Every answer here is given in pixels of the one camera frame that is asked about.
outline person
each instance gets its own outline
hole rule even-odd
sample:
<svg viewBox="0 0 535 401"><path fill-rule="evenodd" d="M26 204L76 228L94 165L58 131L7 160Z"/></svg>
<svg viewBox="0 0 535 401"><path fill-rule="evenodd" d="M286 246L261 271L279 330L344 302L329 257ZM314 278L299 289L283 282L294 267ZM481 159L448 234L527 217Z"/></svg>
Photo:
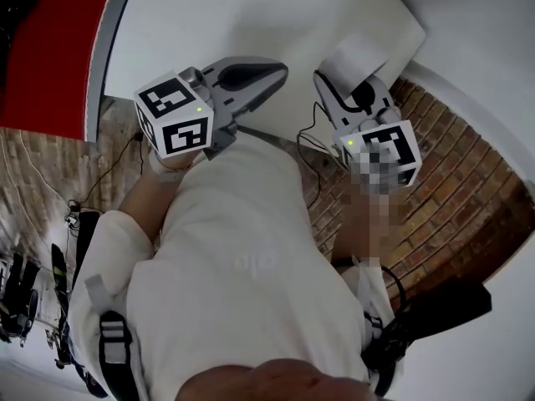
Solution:
<svg viewBox="0 0 535 401"><path fill-rule="evenodd" d="M352 183L344 203L337 270L316 247L298 165L284 151L238 133L213 160L191 152L144 171L100 218L79 281L100 275L127 319L148 398L375 399L361 353L394 314L370 258L390 249L397 202ZM355 278L367 288L355 290ZM88 286L71 297L71 339L109 393Z"/></svg>
<svg viewBox="0 0 535 401"><path fill-rule="evenodd" d="M21 281L23 263L24 259L20 254L13 254L13 264L3 293L2 306L0 307L3 328L0 339L5 343L10 343L11 337L19 337L25 330L25 327L21 327L21 322L26 325L27 319L21 320L20 317L33 319L33 317L28 316L28 307L39 266L28 260Z"/></svg>

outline red wall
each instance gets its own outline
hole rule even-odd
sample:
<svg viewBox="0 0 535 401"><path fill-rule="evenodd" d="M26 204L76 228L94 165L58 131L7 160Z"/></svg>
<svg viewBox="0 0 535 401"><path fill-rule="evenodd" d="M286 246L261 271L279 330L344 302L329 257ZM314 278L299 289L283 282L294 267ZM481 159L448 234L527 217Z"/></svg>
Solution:
<svg viewBox="0 0 535 401"><path fill-rule="evenodd" d="M38 0L8 59L0 125L84 139L94 36L106 0Z"/></svg>

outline wire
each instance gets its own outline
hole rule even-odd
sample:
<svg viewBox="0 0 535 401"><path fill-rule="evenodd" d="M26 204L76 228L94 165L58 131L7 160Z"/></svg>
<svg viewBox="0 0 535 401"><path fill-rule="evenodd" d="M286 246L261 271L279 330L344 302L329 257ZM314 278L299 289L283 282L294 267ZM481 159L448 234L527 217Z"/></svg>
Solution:
<svg viewBox="0 0 535 401"><path fill-rule="evenodd" d="M47 251L50 251L50 248L48 248L48 244L44 241L44 239L39 235L39 232L37 230L37 228L35 227L35 225L33 224L33 221L32 219L30 218L28 212L26 211L26 208L24 207L23 205L23 200L20 196L20 189L18 188L18 185L15 184L15 181L13 180L13 176L11 175L11 171L9 170L9 165L8 165L8 158L6 156L6 150L4 149L3 147L3 136L2 134L0 134L0 140L2 141L2 152L3 152L3 161L5 162L6 164L6 170L8 170L8 175L9 175L9 179L11 180L11 182L13 183L13 185L15 186L15 190L17 191L17 196L18 196L18 203L20 204L20 207L23 209L24 211L24 215L26 216L26 218L28 218L28 221L30 223L30 225L32 226L32 228L35 230L35 234L37 235L37 237L39 238L39 240L44 244L44 246L47 248Z"/></svg>
<svg viewBox="0 0 535 401"><path fill-rule="evenodd" d="M323 146L319 145L319 144L316 144L315 142L313 142L310 138L306 137L307 133L306 132L303 132L300 137L302 140L305 140L305 141L308 141L311 145L313 145L314 147L317 147L318 149L321 149L321 150L324 150L324 151L327 151L327 149L325 149Z"/></svg>
<svg viewBox="0 0 535 401"><path fill-rule="evenodd" d="M308 128L303 128L301 129L299 132L298 132L298 136L296 138L296 143L298 145L298 155L299 157L301 158L301 160L303 161L303 163L316 175L316 178L318 180L318 192L316 193L316 196L307 204L307 208L310 208L319 198L319 195L321 194L321 175L319 174L319 172L313 168L306 160L305 158L303 157L303 153L301 151L301 142L300 142L300 139L301 139L301 135L303 134L303 132L307 131L307 130L310 130L312 129L314 126L316 126L316 108L320 108L325 114L327 114L327 112L325 111L325 109L321 106L321 104L316 101L314 103L314 107L313 107L313 110L312 110L312 118L313 118L313 123L308 127Z"/></svg>
<svg viewBox="0 0 535 401"><path fill-rule="evenodd" d="M43 177L43 174L41 174L41 171L38 170L37 167L33 164L32 159L30 158L30 154L28 152L28 149L26 148L26 145L24 144L23 132L19 131L19 135L20 135L20 142L23 145L24 151L26 152L26 156L28 157L28 161L29 161L30 165L32 166L32 168L34 168L37 171L37 173L41 177L41 180L43 181L43 183L65 204L65 206L67 206L67 208L69 208L69 205L67 204L67 201L58 193L58 191L56 189L54 189L49 183L47 183L47 181Z"/></svg>
<svg viewBox="0 0 535 401"><path fill-rule="evenodd" d="M314 140L314 141L316 141L317 143L321 144L321 146L318 146L318 145L316 145L316 144L314 144L314 145L315 145L316 147L319 147L320 149L324 149L327 153L329 153L329 154L331 155L331 157L333 158L334 163L335 163L336 165L338 165L338 167L339 167L341 170L344 170L344 171L347 171L347 170L348 170L345 166L343 166L343 165L340 163L340 161L339 161L339 156L338 156L338 155L335 155L335 154L332 152L332 150L331 150L329 147L327 147L327 146L325 145L325 143L322 143L320 140L318 140L316 137L312 136L312 135L309 134L308 132L303 132L303 133L301 134L301 138L303 138L304 140L307 140L309 143L312 143L312 144L314 144L314 143L313 143L311 140Z"/></svg>
<svg viewBox="0 0 535 401"><path fill-rule="evenodd" d="M67 245L65 246L65 260L69 259L69 233L70 233L70 228L67 227Z"/></svg>
<svg viewBox="0 0 535 401"><path fill-rule="evenodd" d="M128 142L126 143L125 147L122 149L122 151L120 152L119 154L119 157L117 158L117 160L112 164L112 166L104 173L102 174L98 179L97 181L93 184L93 187L91 187L89 189L89 193L87 194L87 196L85 197L84 200L82 200L81 202L77 202L76 200L69 200L69 204L70 202L74 202L76 205L83 205L85 202L87 202L89 200L89 197L91 196L91 193L93 193L93 190L94 188L99 185L99 183L102 181L102 179L104 177L106 177L114 168L115 166L119 163L120 159L123 157L123 154L125 153L126 151L126 148L130 145L130 143L134 140L134 137L136 136L136 134L132 135L132 137L128 140Z"/></svg>
<svg viewBox="0 0 535 401"><path fill-rule="evenodd" d="M79 233L79 232L80 232L80 229L79 229L78 227L76 227L76 226L75 226L75 227L70 227L69 230L70 230L70 235L71 235L71 236L78 237L78 235L75 235L75 234L73 233L73 231L75 231L76 233Z"/></svg>
<svg viewBox="0 0 535 401"><path fill-rule="evenodd" d="M140 159L141 159L141 172L140 172L140 175L143 175L143 164L145 163L143 161L143 140L140 141Z"/></svg>
<svg viewBox="0 0 535 401"><path fill-rule="evenodd" d="M388 267L381 266L381 269L383 272L388 273L392 279L394 279L395 285L398 287L398 291L400 292L400 308L395 312L395 315L397 315L398 313L403 312L407 306L407 294L400 279Z"/></svg>

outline black strap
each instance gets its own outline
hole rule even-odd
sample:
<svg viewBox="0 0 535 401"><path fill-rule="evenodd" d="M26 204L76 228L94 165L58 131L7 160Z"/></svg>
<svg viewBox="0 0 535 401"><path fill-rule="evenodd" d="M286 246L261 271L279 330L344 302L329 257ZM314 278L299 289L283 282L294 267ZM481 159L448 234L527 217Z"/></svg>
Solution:
<svg viewBox="0 0 535 401"><path fill-rule="evenodd" d="M452 278L413 297L361 354L366 367L380 375L375 393L385 395L395 365L415 340L458 327L491 310L490 293L470 278Z"/></svg>
<svg viewBox="0 0 535 401"><path fill-rule="evenodd" d="M140 401L130 364L132 335L117 312L100 317L99 361L102 374L117 401Z"/></svg>
<svg viewBox="0 0 535 401"><path fill-rule="evenodd" d="M78 231L78 239L76 240L76 270L73 277L73 290L74 284L78 279L78 274L84 263L85 254L93 239L94 229L96 229L99 222L100 213L97 211L84 211L80 212L78 216L80 220L80 227Z"/></svg>
<svg viewBox="0 0 535 401"><path fill-rule="evenodd" d="M331 264L333 265L335 269L340 268L340 267L348 267L348 266L354 265L352 257L340 258L338 260L332 261ZM389 268L385 266L381 266L381 269L383 270L383 272L388 273L394 279L395 285L398 287L398 290L400 291L400 304L401 304L400 310L402 311L406 305L405 289L403 288L403 285L401 285L400 279ZM372 327L375 327L375 324L378 324L378 326L381 328L383 327L382 322L375 322L374 319L368 313L365 313L364 316L366 317L366 319L368 319L371 322ZM377 387L375 388L375 395L377 395L378 397L384 397L386 393L389 391L390 386L392 385L392 382L394 381L396 364L397 364L397 361L394 361L386 369L374 370L379 375L379 382L377 383Z"/></svg>

